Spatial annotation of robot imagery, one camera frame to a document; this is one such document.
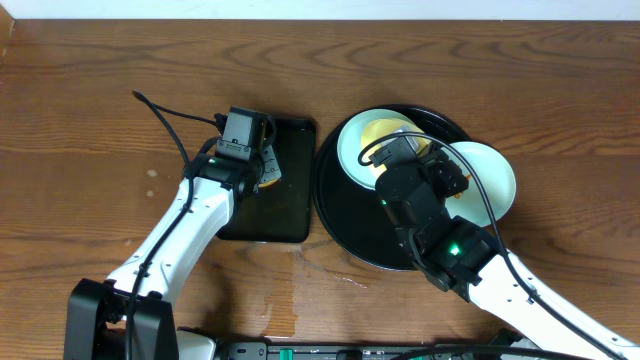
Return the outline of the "green and yellow sponge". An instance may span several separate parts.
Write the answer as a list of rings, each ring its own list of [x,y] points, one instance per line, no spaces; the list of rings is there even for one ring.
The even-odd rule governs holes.
[[[279,177],[265,177],[265,176],[263,176],[260,179],[259,183],[258,183],[258,187],[259,188],[266,188],[266,187],[274,185],[279,180],[280,180]]]

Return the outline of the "yellow plate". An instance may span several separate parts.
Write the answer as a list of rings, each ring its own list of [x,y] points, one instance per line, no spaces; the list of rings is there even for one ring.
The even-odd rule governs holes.
[[[424,133],[424,131],[420,130],[413,122],[409,120],[403,120],[398,118],[383,118],[372,121],[364,127],[364,130],[361,135],[361,145],[362,148],[369,145],[374,140],[377,140],[385,135],[389,135],[391,133],[400,133],[400,132],[420,132]],[[422,156],[427,154],[432,147],[431,140],[419,138],[419,137],[405,137],[405,139],[409,142],[412,149],[416,152],[417,155]],[[392,140],[387,140],[385,142],[381,142],[373,146],[369,149],[365,155],[363,156],[363,160],[369,160],[369,156],[373,155],[377,150],[379,150],[384,144],[389,143]],[[378,167],[374,165],[370,165],[367,167],[369,173],[377,179],[383,172],[386,171],[385,165],[380,165]]]

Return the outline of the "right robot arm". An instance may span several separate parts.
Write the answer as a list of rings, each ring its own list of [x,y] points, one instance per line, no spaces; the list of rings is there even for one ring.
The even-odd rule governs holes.
[[[433,285],[501,318],[542,350],[638,358],[638,345],[557,294],[486,231],[510,208],[516,189],[496,150],[460,142],[421,155],[378,150],[369,158],[400,247]]]

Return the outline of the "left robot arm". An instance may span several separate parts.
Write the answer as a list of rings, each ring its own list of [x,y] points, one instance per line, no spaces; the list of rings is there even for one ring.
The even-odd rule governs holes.
[[[212,359],[215,340],[180,330],[173,308],[211,239],[242,198],[281,176],[273,147],[200,153],[140,247],[102,282],[81,280],[67,307],[66,359]]]

